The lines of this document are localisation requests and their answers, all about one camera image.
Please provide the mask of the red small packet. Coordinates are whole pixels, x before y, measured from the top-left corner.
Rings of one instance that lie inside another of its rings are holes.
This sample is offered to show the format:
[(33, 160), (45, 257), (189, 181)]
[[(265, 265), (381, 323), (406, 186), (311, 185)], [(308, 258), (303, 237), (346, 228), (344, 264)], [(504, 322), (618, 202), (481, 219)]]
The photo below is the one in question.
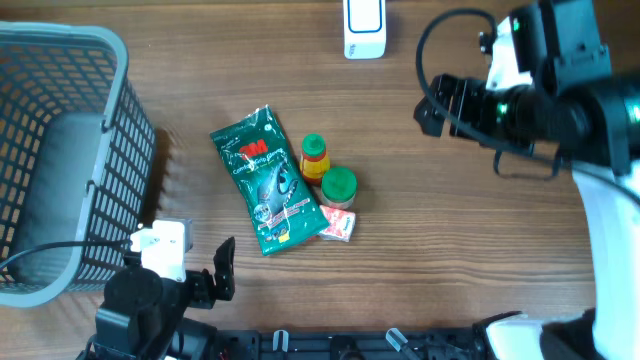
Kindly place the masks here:
[(356, 223), (356, 214), (342, 209), (321, 205), (320, 210), (329, 226), (319, 233), (323, 240), (349, 242)]

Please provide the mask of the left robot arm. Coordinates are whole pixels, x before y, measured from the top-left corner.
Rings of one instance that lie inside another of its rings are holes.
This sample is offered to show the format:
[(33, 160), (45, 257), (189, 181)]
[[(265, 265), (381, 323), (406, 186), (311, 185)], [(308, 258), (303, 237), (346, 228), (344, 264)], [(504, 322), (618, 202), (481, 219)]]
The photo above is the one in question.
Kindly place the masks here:
[(127, 266), (104, 288), (96, 333), (80, 359), (228, 359), (229, 349), (216, 327), (188, 319), (189, 308), (210, 310), (235, 293), (235, 239), (216, 250), (215, 271), (188, 270), (184, 281), (145, 269), (141, 256), (127, 254)]

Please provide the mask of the green glove package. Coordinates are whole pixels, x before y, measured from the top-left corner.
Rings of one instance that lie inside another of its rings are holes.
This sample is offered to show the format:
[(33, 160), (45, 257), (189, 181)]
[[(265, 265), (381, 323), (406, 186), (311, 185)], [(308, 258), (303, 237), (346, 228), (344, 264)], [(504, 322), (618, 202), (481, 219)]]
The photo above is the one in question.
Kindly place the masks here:
[(263, 255), (302, 244), (329, 227), (269, 106), (210, 137), (245, 199)]

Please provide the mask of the clear jar green lid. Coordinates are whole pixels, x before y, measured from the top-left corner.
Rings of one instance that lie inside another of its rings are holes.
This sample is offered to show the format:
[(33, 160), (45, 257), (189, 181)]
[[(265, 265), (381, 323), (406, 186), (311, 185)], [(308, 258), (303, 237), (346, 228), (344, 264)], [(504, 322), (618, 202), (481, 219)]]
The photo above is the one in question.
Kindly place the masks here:
[(322, 202), (332, 208), (348, 209), (354, 202), (357, 189), (358, 181), (352, 170), (333, 167), (322, 178)]

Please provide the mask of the yellow bottle green cap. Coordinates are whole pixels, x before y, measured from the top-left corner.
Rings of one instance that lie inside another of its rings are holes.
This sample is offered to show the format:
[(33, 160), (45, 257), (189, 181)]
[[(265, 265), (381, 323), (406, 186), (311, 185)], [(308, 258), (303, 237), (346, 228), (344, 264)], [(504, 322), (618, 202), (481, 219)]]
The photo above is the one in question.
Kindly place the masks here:
[(320, 186), (323, 176), (330, 169), (326, 142), (319, 134), (309, 134), (302, 141), (300, 172), (310, 184)]

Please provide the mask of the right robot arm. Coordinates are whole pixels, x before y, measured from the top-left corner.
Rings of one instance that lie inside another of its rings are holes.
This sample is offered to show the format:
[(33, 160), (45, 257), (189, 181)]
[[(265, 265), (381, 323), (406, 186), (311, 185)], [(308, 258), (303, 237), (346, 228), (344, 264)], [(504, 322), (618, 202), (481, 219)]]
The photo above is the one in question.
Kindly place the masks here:
[(556, 150), (584, 206), (596, 286), (575, 317), (521, 312), (475, 326), (486, 359), (635, 359), (639, 355), (639, 75), (614, 74), (589, 1), (538, 1), (479, 37), (486, 80), (418, 74), (426, 135), (473, 140), (496, 157)]

